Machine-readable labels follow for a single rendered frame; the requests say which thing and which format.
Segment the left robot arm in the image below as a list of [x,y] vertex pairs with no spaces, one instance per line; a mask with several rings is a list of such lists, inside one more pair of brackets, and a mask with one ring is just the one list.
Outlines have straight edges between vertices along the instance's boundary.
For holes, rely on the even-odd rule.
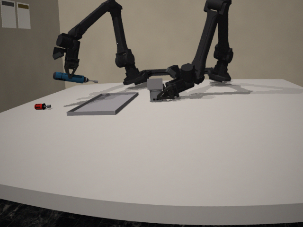
[[165,71],[173,78],[169,82],[176,84],[178,89],[186,86],[185,89],[188,90],[195,84],[199,85],[204,81],[206,59],[217,24],[218,44],[215,46],[214,58],[218,61],[215,68],[211,68],[211,73],[226,78],[230,77],[227,66],[233,58],[233,51],[228,42],[228,11],[231,3],[232,0],[206,0],[204,12],[207,12],[207,18],[192,63],[182,65],[181,74],[178,65],[170,66]]

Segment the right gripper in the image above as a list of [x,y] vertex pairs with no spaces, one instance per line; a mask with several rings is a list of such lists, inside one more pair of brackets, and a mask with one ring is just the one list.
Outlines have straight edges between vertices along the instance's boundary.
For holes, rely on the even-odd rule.
[[[76,71],[76,69],[78,68],[79,66],[79,59],[78,59],[78,54],[79,54],[79,51],[74,49],[74,55],[73,55],[73,58],[69,58],[67,57],[67,59],[65,60],[65,65],[64,65],[64,69],[65,69],[65,72],[68,74],[68,78],[71,79]],[[72,73],[70,75],[69,73],[69,69],[72,69]]]

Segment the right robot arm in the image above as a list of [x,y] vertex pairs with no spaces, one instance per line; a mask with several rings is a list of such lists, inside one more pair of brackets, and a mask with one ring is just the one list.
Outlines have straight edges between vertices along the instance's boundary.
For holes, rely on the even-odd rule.
[[[124,81],[129,81],[134,78],[140,77],[144,72],[136,69],[134,55],[131,49],[128,49],[125,33],[121,18],[122,6],[118,4],[115,0],[107,0],[103,2],[97,9],[91,12],[86,18],[84,18],[80,23],[78,23],[74,29],[72,28],[68,34],[62,33],[58,35],[56,45],[62,48],[54,47],[53,58],[54,60],[61,58],[65,55],[65,60],[67,57],[73,58],[74,49],[75,51],[80,48],[80,40],[82,35],[87,31],[87,29],[95,23],[103,14],[110,12],[114,32],[117,44],[117,53],[115,63],[117,67],[125,67],[126,78]],[[127,68],[126,68],[127,67]],[[140,74],[140,75],[139,75]]]

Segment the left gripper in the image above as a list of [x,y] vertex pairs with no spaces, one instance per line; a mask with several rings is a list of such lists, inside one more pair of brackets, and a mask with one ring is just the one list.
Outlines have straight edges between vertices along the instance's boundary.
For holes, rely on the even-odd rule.
[[[161,91],[158,95],[157,95],[157,99],[175,99],[174,97],[179,97],[179,93],[185,91],[185,87],[179,88],[177,89],[176,84],[174,83],[170,83],[170,82],[166,82],[165,83],[166,87],[163,84],[163,91]],[[161,97],[162,95],[162,97]]]

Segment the red-handled nut driver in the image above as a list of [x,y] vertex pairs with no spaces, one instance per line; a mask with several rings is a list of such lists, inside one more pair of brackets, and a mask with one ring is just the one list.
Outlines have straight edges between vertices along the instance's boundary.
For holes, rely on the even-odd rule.
[[36,110],[39,110],[39,109],[43,109],[44,110],[44,109],[46,109],[46,107],[47,108],[51,108],[51,105],[47,105],[46,106],[45,103],[44,104],[35,104],[35,109]]

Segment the grey l-shaped bracket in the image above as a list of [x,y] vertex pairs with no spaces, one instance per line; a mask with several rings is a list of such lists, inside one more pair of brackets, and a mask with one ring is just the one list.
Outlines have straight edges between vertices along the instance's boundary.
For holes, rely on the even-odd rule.
[[147,79],[147,89],[163,89],[162,78],[157,79]]

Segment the blue electric nut driver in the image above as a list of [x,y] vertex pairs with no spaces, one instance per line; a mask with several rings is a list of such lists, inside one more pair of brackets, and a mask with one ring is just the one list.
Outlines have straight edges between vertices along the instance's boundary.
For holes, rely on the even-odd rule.
[[55,72],[53,74],[53,79],[55,80],[62,80],[62,81],[69,81],[69,82],[76,82],[76,83],[86,83],[88,81],[93,81],[94,83],[98,83],[98,80],[89,80],[87,77],[82,75],[73,75],[71,79],[68,78],[67,73],[62,72]]

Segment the dark grey cylinder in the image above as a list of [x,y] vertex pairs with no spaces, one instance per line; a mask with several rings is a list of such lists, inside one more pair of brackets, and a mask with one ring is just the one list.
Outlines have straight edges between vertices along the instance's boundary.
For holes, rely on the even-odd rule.
[[153,89],[150,91],[150,102],[161,102],[163,99],[157,99],[157,95],[162,91],[162,89]]

